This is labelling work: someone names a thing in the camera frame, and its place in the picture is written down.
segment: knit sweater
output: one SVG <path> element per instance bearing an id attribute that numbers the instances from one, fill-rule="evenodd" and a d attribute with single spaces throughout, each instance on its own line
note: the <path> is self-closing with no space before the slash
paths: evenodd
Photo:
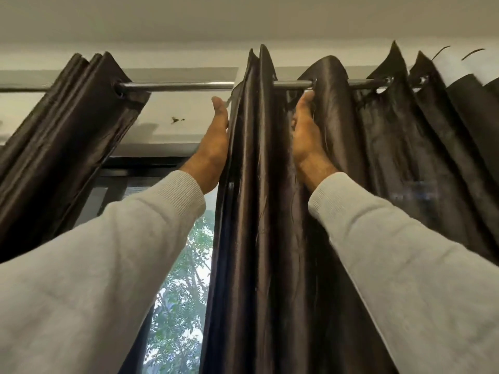
<path id="1" fill-rule="evenodd" d="M 204 209 L 196 181 L 175 171 L 1 264 L 0 372 L 116 373 Z M 309 210 L 402 374 L 497 372 L 499 268 L 344 173 Z"/>

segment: ceiling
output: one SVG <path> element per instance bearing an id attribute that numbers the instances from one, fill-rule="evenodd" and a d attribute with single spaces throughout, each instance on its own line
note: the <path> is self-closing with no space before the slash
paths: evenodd
<path id="1" fill-rule="evenodd" d="M 499 35 L 499 0 L 0 0 L 0 43 Z"/>

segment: sleeve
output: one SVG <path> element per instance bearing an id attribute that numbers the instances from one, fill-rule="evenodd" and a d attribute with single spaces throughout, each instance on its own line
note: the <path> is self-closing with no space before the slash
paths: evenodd
<path id="1" fill-rule="evenodd" d="M 205 200 L 187 173 L 0 265 L 0 372 L 118 372 Z"/>
<path id="2" fill-rule="evenodd" d="M 308 205 L 401 373 L 497 371 L 499 268 L 344 173 Z"/>

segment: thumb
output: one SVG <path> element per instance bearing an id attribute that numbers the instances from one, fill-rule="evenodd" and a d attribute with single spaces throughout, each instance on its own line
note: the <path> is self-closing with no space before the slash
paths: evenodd
<path id="1" fill-rule="evenodd" d="M 296 119 L 298 123 L 300 120 L 312 119 L 311 104 L 314 97 L 315 93 L 313 90 L 303 92 L 296 104 Z"/>
<path id="2" fill-rule="evenodd" d="M 228 112 L 225 107 L 225 102 L 223 102 L 220 97 L 213 96 L 212 103 L 213 109 L 215 110 L 212 125 L 226 129 L 228 127 Z"/>

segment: green foliage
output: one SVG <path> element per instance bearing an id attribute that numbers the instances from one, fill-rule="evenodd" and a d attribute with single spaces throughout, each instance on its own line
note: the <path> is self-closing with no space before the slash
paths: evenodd
<path id="1" fill-rule="evenodd" d="M 195 374 L 205 326 L 215 213 L 207 210 L 187 238 L 156 297 L 143 374 Z"/>

